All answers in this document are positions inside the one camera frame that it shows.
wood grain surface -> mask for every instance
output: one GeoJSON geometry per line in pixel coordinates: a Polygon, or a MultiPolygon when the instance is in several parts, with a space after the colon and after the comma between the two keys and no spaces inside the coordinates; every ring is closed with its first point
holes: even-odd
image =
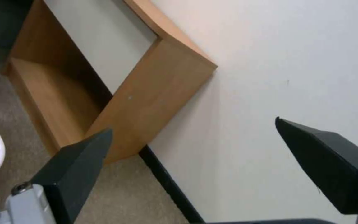
{"type": "Polygon", "coordinates": [[[62,148],[84,139],[100,109],[82,84],[47,65],[16,58],[10,62],[54,146],[62,148]]]}
{"type": "Polygon", "coordinates": [[[108,162],[138,153],[212,75],[214,68],[187,50],[158,39],[87,132],[112,128],[108,162]]]}

white wall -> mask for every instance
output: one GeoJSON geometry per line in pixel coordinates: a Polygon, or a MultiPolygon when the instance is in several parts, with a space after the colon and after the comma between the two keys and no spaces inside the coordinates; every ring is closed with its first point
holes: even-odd
{"type": "Polygon", "coordinates": [[[274,119],[358,145],[358,1],[153,1],[219,65],[150,144],[202,217],[354,223],[304,174],[274,119]]]}

dark object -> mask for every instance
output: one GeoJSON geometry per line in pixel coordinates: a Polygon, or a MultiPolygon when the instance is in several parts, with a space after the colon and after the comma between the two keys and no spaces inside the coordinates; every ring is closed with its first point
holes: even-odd
{"type": "Polygon", "coordinates": [[[358,214],[358,146],[334,132],[276,118],[296,160],[342,214],[358,214]]]}
{"type": "Polygon", "coordinates": [[[111,129],[63,147],[32,178],[44,187],[57,224],[77,218],[103,165],[112,142],[111,129]]]}
{"type": "Polygon", "coordinates": [[[320,219],[286,219],[253,222],[225,222],[220,224],[334,224],[320,219]]]}
{"type": "Polygon", "coordinates": [[[168,171],[164,168],[155,154],[151,151],[148,145],[143,147],[139,152],[139,156],[143,159],[145,164],[150,168],[155,178],[169,194],[173,202],[183,213],[189,223],[204,223],[203,218],[193,207],[185,194],[180,190],[178,185],[169,175],[168,171]]]}

wooden side panel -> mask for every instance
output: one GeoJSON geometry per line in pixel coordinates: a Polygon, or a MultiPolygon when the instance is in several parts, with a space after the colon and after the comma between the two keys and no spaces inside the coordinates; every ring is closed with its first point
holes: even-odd
{"type": "Polygon", "coordinates": [[[156,40],[86,135],[107,127],[113,129],[107,162],[138,153],[214,70],[177,44],[156,40]]]}
{"type": "Polygon", "coordinates": [[[45,148],[47,149],[48,153],[53,156],[59,150],[59,148],[55,146],[53,140],[50,138],[48,130],[43,124],[42,117],[37,111],[37,108],[34,107],[34,103],[29,93],[26,91],[22,79],[20,78],[19,74],[17,74],[16,71],[12,69],[10,63],[8,63],[6,67],[6,75],[15,88],[17,95],[19,95],[20,101],[27,111],[35,129],[37,130],[38,135],[44,143],[45,148]]]}

wooden cabinet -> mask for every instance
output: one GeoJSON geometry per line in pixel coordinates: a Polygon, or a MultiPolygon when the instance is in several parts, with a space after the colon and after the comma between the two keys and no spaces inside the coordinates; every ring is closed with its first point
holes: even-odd
{"type": "Polygon", "coordinates": [[[149,0],[34,0],[6,67],[50,153],[102,129],[139,152],[216,65],[149,0]]]}

